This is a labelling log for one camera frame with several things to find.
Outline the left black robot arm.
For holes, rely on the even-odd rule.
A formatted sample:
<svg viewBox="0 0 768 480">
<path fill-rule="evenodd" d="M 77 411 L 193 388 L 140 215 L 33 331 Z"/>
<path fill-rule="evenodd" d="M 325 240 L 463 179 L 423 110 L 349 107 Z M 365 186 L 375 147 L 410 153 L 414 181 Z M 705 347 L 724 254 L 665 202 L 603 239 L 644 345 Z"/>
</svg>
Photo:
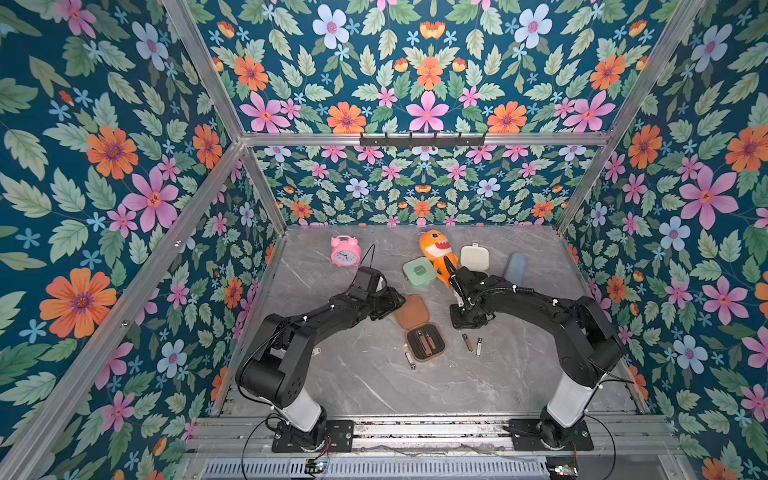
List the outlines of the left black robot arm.
<svg viewBox="0 0 768 480">
<path fill-rule="evenodd" d="M 316 345 L 364 320 L 382 319 L 405 303 L 393 287 L 373 294 L 351 289 L 304 314 L 270 314 L 238 366 L 235 384 L 243 397 L 273 408 L 287 428 L 284 438 L 316 450 L 327 438 L 326 410 L 305 388 Z"/>
</svg>

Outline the orange shark plush toy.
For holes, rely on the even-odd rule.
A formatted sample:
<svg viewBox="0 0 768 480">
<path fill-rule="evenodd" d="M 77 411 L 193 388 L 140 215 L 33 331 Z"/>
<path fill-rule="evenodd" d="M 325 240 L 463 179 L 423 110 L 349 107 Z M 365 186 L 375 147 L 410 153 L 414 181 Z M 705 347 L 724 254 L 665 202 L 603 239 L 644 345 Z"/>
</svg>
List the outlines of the orange shark plush toy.
<svg viewBox="0 0 768 480">
<path fill-rule="evenodd" d="M 420 249 L 423 256 L 433 265 L 437 278 L 450 288 L 451 274 L 458 270 L 460 264 L 447 236 L 437 230 L 423 233 L 420 237 Z"/>
</svg>

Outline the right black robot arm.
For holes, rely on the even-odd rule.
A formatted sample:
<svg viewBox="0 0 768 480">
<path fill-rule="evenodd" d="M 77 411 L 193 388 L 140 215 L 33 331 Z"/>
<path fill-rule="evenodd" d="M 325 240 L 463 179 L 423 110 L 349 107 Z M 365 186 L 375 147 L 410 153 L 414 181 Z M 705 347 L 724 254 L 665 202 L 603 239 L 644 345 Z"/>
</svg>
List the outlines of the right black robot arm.
<svg viewBox="0 0 768 480">
<path fill-rule="evenodd" d="M 562 375 L 530 435 L 551 450 L 568 446 L 603 379 L 626 354 L 603 309 L 590 296 L 575 300 L 552 297 L 466 267 L 449 273 L 448 285 L 458 299 L 450 306 L 454 328 L 479 328 L 504 314 L 553 338 Z"/>
</svg>

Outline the cream clipper case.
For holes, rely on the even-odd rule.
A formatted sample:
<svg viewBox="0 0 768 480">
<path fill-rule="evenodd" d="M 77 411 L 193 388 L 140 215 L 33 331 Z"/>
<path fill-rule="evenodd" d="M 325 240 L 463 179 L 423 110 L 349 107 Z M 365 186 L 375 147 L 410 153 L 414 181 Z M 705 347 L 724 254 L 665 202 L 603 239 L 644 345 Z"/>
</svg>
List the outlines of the cream clipper case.
<svg viewBox="0 0 768 480">
<path fill-rule="evenodd" d="M 478 243 L 464 245 L 459 260 L 463 267 L 473 272 L 487 273 L 491 266 L 490 251 Z"/>
</svg>

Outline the brown metal nail clipper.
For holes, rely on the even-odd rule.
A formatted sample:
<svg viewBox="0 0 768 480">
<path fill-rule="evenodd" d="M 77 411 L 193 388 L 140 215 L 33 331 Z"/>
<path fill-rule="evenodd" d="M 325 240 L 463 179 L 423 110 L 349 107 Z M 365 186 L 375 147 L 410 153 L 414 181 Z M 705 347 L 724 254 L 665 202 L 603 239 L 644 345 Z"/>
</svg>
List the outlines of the brown metal nail clipper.
<svg viewBox="0 0 768 480">
<path fill-rule="evenodd" d="M 465 333 L 462 333 L 462 339 L 464 341 L 465 346 L 467 347 L 469 352 L 473 352 L 473 345 L 471 340 L 469 339 L 468 335 Z"/>
</svg>

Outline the pink alarm clock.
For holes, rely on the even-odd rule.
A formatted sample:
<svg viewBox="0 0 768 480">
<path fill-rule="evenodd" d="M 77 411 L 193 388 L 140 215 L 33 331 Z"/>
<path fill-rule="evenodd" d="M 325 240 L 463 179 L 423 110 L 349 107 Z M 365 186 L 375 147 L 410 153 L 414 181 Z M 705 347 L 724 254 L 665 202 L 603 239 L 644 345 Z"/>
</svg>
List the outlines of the pink alarm clock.
<svg viewBox="0 0 768 480">
<path fill-rule="evenodd" d="M 330 240 L 331 261 L 338 267 L 358 267 L 362 258 L 361 247 L 356 237 L 339 235 Z"/>
</svg>

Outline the green clipper case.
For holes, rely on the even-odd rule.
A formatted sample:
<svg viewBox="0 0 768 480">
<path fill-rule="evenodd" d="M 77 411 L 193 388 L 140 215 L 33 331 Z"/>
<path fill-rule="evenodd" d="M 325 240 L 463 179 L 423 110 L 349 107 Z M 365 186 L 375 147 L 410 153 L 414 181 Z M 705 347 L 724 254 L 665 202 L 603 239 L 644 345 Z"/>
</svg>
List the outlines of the green clipper case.
<svg viewBox="0 0 768 480">
<path fill-rule="evenodd" d="M 402 271 L 408 284 L 417 290 L 426 290 L 432 287 L 437 279 L 436 270 L 426 257 L 407 261 L 403 265 Z"/>
</svg>

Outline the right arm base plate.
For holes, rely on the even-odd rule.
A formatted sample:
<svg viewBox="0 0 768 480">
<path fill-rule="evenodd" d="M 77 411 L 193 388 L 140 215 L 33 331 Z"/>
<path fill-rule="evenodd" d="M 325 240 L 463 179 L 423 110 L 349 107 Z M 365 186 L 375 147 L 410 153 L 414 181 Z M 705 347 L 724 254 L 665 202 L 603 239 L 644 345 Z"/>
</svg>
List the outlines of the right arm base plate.
<svg viewBox="0 0 768 480">
<path fill-rule="evenodd" d="M 593 451 L 595 446 L 584 420 L 562 428 L 553 420 L 510 419 L 504 430 L 516 451 Z"/>
</svg>

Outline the brown nail file tool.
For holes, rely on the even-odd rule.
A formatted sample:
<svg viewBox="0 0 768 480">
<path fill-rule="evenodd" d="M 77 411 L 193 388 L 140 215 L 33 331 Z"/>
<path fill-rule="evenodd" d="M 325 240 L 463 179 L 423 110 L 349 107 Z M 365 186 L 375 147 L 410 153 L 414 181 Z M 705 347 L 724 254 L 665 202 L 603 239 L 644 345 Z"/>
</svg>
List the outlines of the brown nail file tool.
<svg viewBox="0 0 768 480">
<path fill-rule="evenodd" d="M 430 355 L 429 344 L 428 344 L 428 342 L 426 340 L 426 337 L 424 336 L 422 331 L 419 331 L 417 333 L 417 338 L 418 338 L 419 344 L 420 344 L 420 346 L 421 346 L 421 348 L 422 348 L 422 350 L 424 352 L 424 355 L 426 357 L 428 357 Z"/>
</svg>

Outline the brown clipper case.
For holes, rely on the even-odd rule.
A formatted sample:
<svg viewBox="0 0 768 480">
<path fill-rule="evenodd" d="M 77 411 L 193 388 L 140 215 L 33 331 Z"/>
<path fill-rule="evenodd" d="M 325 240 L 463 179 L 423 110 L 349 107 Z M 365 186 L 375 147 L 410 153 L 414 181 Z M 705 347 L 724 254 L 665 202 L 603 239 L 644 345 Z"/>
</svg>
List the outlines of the brown clipper case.
<svg viewBox="0 0 768 480">
<path fill-rule="evenodd" d="M 435 323 L 431 322 L 430 313 L 424 300 L 418 295 L 411 295 L 406 298 L 403 307 L 394 312 L 395 320 L 405 331 L 405 342 L 407 351 L 411 353 L 415 362 L 430 361 L 445 352 L 446 343 L 442 334 Z M 417 333 L 422 331 L 424 336 L 428 333 L 434 339 L 436 349 L 430 348 L 430 355 L 426 357 L 419 344 Z"/>
</svg>

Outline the black wall hook rail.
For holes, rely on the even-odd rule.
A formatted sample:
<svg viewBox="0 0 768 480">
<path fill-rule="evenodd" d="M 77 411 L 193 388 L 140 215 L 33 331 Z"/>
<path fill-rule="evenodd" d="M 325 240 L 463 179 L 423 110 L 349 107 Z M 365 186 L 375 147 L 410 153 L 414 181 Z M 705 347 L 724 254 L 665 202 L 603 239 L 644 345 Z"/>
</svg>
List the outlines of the black wall hook rail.
<svg viewBox="0 0 768 480">
<path fill-rule="evenodd" d="M 392 147 L 407 149 L 412 147 L 436 147 L 452 149 L 457 147 L 479 147 L 486 142 L 485 134 L 464 133 L 398 133 L 398 134 L 361 134 L 358 143 L 361 147 Z"/>
</svg>

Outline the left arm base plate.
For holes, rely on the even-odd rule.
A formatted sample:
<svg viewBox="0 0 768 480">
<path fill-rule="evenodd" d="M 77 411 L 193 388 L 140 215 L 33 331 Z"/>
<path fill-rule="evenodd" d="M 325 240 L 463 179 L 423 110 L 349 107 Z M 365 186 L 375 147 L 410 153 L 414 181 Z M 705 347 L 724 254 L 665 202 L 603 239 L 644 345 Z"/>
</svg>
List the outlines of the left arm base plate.
<svg viewBox="0 0 768 480">
<path fill-rule="evenodd" d="M 276 427 L 273 453 L 349 453 L 352 451 L 355 423 L 351 420 L 322 420 L 311 431 L 303 432 L 280 421 Z"/>
</svg>

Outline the blue closed case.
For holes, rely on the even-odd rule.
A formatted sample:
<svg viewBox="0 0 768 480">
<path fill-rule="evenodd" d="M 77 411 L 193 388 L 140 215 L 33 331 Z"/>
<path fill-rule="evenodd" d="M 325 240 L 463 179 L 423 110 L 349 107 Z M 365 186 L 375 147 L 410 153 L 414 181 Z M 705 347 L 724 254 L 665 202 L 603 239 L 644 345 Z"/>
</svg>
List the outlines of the blue closed case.
<svg viewBox="0 0 768 480">
<path fill-rule="evenodd" d="M 515 285 L 524 285 L 528 259 L 521 252 L 513 252 L 509 255 L 504 271 L 504 278 Z"/>
</svg>

